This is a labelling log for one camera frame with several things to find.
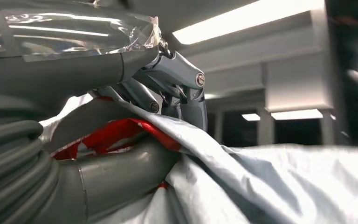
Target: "white cover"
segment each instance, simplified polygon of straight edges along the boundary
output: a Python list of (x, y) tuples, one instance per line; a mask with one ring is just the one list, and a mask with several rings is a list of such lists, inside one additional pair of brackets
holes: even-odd
[(358, 148), (228, 148), (181, 120), (121, 104), (182, 144), (170, 186), (97, 224), (358, 224)]

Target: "ribbed hose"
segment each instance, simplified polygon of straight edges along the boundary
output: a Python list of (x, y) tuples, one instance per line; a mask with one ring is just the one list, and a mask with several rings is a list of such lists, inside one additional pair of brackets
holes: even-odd
[(22, 224), (35, 216), (58, 181), (59, 166), (42, 151), (36, 121), (0, 125), (0, 224)]
[(42, 131), (0, 125), (0, 224), (85, 224), (150, 192), (179, 158), (146, 137), (127, 153), (55, 161)]

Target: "ceiling light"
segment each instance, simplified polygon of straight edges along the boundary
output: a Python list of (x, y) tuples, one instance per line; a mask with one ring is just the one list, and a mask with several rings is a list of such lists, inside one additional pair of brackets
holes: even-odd
[(320, 119), (320, 118), (323, 118), (323, 115), (317, 109), (272, 113), (271, 116), (275, 120), (298, 120), (298, 119)]
[(247, 120), (247, 121), (256, 121), (256, 120), (260, 120), (260, 116), (255, 114), (255, 113), (251, 113), (251, 114), (243, 114), (242, 117)]
[(259, 0), (173, 32), (182, 44), (193, 44), (324, 6), (323, 0)]

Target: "red fabric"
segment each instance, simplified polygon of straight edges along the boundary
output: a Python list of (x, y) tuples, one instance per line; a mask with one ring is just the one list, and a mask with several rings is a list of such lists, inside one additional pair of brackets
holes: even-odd
[(162, 182), (158, 188), (164, 188), (164, 189), (168, 189), (168, 184), (166, 182)]
[(131, 139), (144, 131), (154, 136), (167, 149), (179, 151), (180, 144), (156, 128), (153, 124), (144, 120), (123, 119), (112, 121), (94, 133), (69, 144), (53, 155), (53, 157), (57, 160), (77, 159), (78, 148), (82, 143), (94, 154), (106, 154), (122, 148), (131, 147), (136, 144), (135, 140), (131, 140), (119, 147), (111, 148), (113, 144), (120, 140)]

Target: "plastic wrap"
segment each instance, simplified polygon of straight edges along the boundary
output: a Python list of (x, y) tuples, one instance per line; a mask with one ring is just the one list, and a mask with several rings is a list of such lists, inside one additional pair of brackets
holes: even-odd
[[(16, 47), (9, 56), (27, 62), (143, 51), (160, 41), (158, 18), (85, 4), (64, 5), (73, 10), (24, 7), (0, 11)], [(0, 52), (5, 51), (0, 25)]]

